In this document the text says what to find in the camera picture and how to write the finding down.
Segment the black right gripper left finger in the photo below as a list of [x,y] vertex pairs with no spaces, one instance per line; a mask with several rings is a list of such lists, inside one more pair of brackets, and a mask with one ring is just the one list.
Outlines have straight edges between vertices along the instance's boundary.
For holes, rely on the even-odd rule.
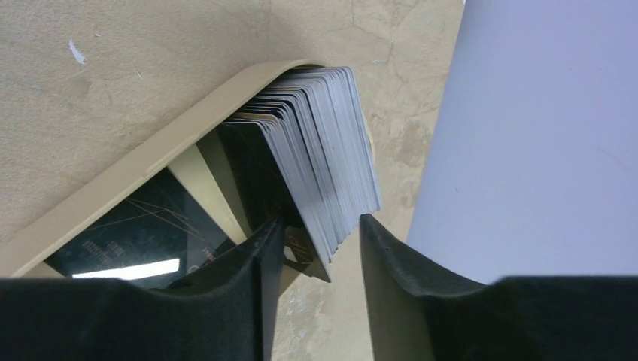
[[165,289],[119,279],[1,282],[3,360],[268,360],[284,221]]

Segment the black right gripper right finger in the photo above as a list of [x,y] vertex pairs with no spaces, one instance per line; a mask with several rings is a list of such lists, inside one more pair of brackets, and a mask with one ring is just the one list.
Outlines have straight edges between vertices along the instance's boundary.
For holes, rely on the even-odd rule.
[[507,277],[481,284],[360,218],[376,360],[635,360],[634,276]]

